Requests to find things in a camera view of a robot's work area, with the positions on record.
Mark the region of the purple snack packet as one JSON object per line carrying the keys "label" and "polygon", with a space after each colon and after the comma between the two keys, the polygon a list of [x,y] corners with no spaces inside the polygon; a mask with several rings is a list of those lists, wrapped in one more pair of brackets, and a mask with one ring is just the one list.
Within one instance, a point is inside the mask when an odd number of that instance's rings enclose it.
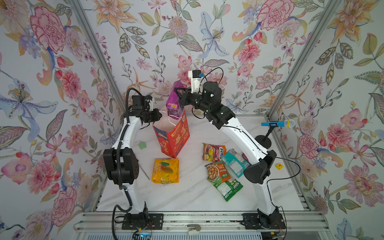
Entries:
{"label": "purple snack packet", "polygon": [[184,85],[180,80],[174,82],[172,91],[166,103],[168,116],[174,120],[178,120],[184,112],[184,107],[180,105],[179,96],[175,92],[175,88],[183,88],[183,87]]}

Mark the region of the orange green noodle packet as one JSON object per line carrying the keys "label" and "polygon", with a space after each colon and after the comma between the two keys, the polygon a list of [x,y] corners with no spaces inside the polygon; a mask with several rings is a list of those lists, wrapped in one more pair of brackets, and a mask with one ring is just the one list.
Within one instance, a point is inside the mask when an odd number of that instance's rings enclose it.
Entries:
{"label": "orange green noodle packet", "polygon": [[206,165],[208,172],[208,181],[212,184],[221,184],[231,179],[231,175],[223,162],[213,162]]}

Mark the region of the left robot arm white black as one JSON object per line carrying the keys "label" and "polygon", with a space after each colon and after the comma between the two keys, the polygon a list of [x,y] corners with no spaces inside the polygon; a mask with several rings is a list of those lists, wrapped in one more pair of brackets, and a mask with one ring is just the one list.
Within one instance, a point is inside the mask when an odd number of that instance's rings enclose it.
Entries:
{"label": "left robot arm white black", "polygon": [[136,179],[140,173],[139,160],[137,159],[132,143],[143,124],[148,126],[159,121],[162,117],[159,109],[153,108],[153,98],[144,96],[137,89],[129,88],[126,95],[126,111],[123,115],[122,129],[117,141],[110,149],[103,152],[103,159],[107,170],[108,179],[126,196],[129,207],[124,210],[117,205],[116,209],[125,213],[124,222],[138,223],[149,219],[148,208],[139,192]]}

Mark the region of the teal snack packet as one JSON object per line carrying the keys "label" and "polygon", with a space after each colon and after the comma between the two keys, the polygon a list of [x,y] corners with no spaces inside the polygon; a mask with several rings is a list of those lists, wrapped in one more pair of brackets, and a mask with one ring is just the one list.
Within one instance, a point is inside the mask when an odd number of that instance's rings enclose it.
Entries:
{"label": "teal snack packet", "polygon": [[251,164],[241,154],[234,149],[230,149],[221,157],[221,161],[228,166],[234,174],[240,178],[244,175],[244,170]]}

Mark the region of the yellow snack packet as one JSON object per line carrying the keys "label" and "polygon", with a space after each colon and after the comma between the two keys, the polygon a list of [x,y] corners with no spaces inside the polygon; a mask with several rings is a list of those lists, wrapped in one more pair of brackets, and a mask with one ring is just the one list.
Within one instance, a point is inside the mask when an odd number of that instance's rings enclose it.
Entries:
{"label": "yellow snack packet", "polygon": [[163,185],[179,183],[179,159],[155,159],[152,182]]}

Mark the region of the orange candy snack packet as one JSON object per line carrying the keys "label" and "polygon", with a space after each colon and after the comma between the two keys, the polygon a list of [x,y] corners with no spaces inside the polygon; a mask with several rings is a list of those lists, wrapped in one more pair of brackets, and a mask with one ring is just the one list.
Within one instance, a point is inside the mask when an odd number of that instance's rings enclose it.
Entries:
{"label": "orange candy snack packet", "polygon": [[218,162],[226,153],[225,146],[203,143],[203,161]]}

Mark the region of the small green toy piece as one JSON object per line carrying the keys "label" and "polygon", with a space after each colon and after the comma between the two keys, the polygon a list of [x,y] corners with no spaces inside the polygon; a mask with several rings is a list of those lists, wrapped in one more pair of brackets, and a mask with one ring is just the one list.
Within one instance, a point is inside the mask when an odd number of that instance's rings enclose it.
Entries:
{"label": "small green toy piece", "polygon": [[141,150],[143,150],[147,147],[147,144],[146,144],[146,142],[141,141],[141,142],[139,142],[138,146]]}

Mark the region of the green snack packet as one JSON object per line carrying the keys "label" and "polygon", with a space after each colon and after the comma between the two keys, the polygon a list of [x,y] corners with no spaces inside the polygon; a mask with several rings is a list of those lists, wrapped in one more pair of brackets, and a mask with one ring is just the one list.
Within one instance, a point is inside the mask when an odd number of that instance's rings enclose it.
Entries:
{"label": "green snack packet", "polygon": [[243,185],[235,178],[231,178],[220,184],[212,183],[212,185],[220,192],[226,202],[243,188]]}

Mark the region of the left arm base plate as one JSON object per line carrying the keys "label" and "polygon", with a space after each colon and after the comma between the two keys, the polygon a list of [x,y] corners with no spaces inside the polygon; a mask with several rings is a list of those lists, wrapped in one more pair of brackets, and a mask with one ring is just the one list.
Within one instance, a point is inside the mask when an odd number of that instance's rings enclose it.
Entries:
{"label": "left arm base plate", "polygon": [[125,214],[122,230],[162,230],[164,214]]}

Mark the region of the aluminium mounting rail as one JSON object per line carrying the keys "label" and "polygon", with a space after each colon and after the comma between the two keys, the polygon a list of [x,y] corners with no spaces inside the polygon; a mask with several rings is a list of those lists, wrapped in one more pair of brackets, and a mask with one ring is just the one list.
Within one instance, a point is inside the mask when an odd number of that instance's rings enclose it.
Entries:
{"label": "aluminium mounting rail", "polygon": [[[160,233],[188,232],[195,227],[204,232],[246,232],[242,212],[165,212]],[[282,220],[270,229],[258,228],[259,232],[282,230],[288,232],[328,232],[329,225],[319,212],[286,211]],[[111,212],[82,214],[74,225],[77,233],[110,232]]]}

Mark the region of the red paper gift bag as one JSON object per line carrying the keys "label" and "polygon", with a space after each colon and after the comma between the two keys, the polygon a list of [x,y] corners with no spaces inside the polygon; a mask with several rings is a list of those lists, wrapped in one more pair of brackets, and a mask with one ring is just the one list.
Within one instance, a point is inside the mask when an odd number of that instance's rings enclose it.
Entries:
{"label": "red paper gift bag", "polygon": [[168,116],[166,107],[160,109],[162,117],[153,125],[156,137],[161,146],[161,151],[171,158],[177,158],[189,137],[189,125],[186,112],[181,117],[173,119]]}

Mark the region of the small yellow toy block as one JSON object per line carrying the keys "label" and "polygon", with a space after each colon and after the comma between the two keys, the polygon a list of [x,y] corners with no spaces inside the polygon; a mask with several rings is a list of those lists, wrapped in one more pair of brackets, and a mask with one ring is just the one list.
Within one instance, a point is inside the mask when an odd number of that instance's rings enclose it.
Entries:
{"label": "small yellow toy block", "polygon": [[276,164],[276,168],[278,170],[281,170],[284,166],[281,163]]}

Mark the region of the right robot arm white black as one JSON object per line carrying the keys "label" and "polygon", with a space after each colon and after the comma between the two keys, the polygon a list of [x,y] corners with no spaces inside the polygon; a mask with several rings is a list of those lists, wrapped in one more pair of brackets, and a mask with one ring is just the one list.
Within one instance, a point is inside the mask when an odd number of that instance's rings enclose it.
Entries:
{"label": "right robot arm white black", "polygon": [[274,151],[268,151],[242,126],[236,114],[222,104],[222,89],[216,82],[206,82],[203,89],[175,88],[181,106],[191,105],[205,113],[208,121],[221,130],[240,148],[251,164],[244,170],[246,179],[254,184],[257,196],[260,225],[270,228],[281,216],[279,208],[273,204],[267,181],[270,168],[277,157]]}

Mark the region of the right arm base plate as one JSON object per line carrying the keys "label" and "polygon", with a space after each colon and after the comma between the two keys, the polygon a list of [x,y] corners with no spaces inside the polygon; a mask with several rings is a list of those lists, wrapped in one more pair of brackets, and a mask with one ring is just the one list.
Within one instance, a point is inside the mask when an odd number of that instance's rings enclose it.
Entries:
{"label": "right arm base plate", "polygon": [[246,230],[285,230],[286,222],[282,214],[265,216],[258,213],[244,213],[241,224]]}

